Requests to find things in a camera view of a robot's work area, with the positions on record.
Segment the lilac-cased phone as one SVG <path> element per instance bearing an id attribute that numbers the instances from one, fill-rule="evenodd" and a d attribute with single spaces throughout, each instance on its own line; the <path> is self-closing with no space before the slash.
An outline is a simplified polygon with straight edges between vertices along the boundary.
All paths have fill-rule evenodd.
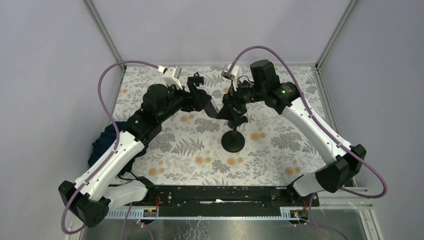
<path id="1" fill-rule="evenodd" d="M 197 87 L 198 90 L 205 92 L 210 100 L 208 100 L 208 102 L 206 103 L 205 107 L 203 108 L 204 112 L 206 113 L 206 115 L 210 118 L 216 119 L 217 118 L 217 114 L 219 112 L 219 108 L 217 107 L 214 99 L 212 98 L 212 95 L 210 93 L 210 91 L 208 90 L 208 88 L 204 87 L 204 86 L 198 86 Z"/>

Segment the black round-base phone stand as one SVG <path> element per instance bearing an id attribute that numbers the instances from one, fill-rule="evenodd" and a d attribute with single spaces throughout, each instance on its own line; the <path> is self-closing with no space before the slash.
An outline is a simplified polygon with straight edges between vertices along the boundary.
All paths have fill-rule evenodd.
<path id="1" fill-rule="evenodd" d="M 237 120 L 229 120 L 227 122 L 231 130 L 225 132 L 221 137 L 221 146 L 229 153 L 240 152 L 245 146 L 245 138 L 241 132 L 237 130 L 241 124 L 247 123 L 248 118 L 242 115 Z"/>

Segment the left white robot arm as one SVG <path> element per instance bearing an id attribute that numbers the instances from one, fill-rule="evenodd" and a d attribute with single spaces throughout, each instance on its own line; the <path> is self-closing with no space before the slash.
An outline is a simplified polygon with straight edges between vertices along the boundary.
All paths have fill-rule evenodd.
<path id="1" fill-rule="evenodd" d="M 104 154 L 75 181 L 63 181 L 58 188 L 65 205 L 61 227 L 66 229 L 68 212 L 84 225 L 92 228 L 99 224 L 109 211 L 133 202 L 144 206 L 152 204 L 155 192 L 140 180 L 111 186 L 112 180 L 138 153 L 162 131 L 162 123 L 179 111 L 217 113 L 214 100 L 204 86 L 187 83 L 188 90 L 164 84 L 153 84 L 143 95 L 142 104 L 126 122 L 116 139 Z"/>

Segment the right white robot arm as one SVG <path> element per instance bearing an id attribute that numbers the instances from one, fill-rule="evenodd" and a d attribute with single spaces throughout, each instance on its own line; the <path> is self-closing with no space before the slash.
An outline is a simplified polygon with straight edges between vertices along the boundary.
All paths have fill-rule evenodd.
<path id="1" fill-rule="evenodd" d="M 243 148 L 243 136 L 237 127 L 248 122 L 246 105 L 263 102 L 294 124 L 325 162 L 324 167 L 301 175 L 289 184 L 286 198 L 291 205 L 301 205 L 307 196 L 315 192 L 335 193 L 359 173 L 366 149 L 361 144 L 352 146 L 343 137 L 337 136 L 302 100 L 294 83 L 280 81 L 272 62 L 263 59 L 252 63 L 252 81 L 239 82 L 239 69 L 237 65 L 228 66 L 221 73 L 223 79 L 231 81 L 217 114 L 217 119 L 227 120 L 231 128 L 221 139 L 226 151 L 238 152 Z"/>

